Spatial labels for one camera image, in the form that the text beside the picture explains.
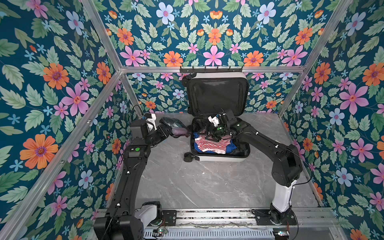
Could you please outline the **clear toiletry pouch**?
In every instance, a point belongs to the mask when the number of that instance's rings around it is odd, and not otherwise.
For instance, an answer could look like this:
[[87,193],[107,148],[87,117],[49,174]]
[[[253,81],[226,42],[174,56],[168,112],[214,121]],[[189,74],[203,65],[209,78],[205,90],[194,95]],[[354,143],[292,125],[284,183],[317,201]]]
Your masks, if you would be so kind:
[[190,129],[186,127],[179,119],[163,117],[160,119],[160,123],[171,128],[170,135],[173,138],[189,137],[191,135]]

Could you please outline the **white hard-shell suitcase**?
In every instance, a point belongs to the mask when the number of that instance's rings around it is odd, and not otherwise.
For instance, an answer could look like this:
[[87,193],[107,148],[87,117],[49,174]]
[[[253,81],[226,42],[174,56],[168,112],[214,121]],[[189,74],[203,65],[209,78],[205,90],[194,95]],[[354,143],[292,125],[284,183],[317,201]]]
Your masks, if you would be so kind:
[[191,150],[184,161],[242,162],[250,155],[250,145],[225,136],[221,141],[208,139],[208,116],[231,109],[236,117],[245,110],[249,82],[239,73],[195,73],[182,78],[187,89],[188,113],[194,118],[189,125],[192,132]]

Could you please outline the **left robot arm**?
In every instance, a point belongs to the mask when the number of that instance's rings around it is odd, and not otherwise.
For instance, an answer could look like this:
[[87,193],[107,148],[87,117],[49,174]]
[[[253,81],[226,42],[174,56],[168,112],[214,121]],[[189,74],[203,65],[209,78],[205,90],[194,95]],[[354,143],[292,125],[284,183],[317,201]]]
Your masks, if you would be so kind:
[[136,210],[141,176],[151,149],[166,140],[172,129],[156,125],[155,114],[145,114],[131,123],[132,138],[123,152],[122,175],[105,216],[97,218],[94,232],[99,240],[142,240],[146,227],[158,216],[158,204]]

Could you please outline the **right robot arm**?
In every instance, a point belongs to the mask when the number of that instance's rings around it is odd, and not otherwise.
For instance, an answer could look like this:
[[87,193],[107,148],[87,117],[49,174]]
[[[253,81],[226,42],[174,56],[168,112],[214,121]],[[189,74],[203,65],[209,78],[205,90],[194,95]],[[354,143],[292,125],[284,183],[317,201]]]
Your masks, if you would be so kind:
[[229,135],[260,150],[273,162],[272,178],[276,182],[275,194],[267,214],[274,225],[281,225],[293,215],[291,198],[294,186],[303,171],[302,159],[296,147],[274,141],[251,124],[235,117],[231,110],[208,117],[206,134],[213,141]]

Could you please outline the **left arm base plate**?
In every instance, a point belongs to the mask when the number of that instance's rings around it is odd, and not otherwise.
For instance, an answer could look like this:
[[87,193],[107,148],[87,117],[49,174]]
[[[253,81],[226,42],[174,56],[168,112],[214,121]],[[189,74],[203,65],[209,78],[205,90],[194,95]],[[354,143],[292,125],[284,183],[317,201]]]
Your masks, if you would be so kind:
[[162,210],[157,217],[150,222],[151,227],[176,226],[178,212],[176,210]]

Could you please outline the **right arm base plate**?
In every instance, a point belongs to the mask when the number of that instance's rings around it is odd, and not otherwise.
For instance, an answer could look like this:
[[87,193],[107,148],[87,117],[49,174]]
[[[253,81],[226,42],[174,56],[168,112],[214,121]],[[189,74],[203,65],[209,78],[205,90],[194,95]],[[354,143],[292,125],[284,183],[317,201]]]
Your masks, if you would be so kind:
[[252,209],[251,212],[254,214],[259,226],[296,226],[298,224],[296,215],[291,208],[288,208],[283,213],[275,208],[261,210]]

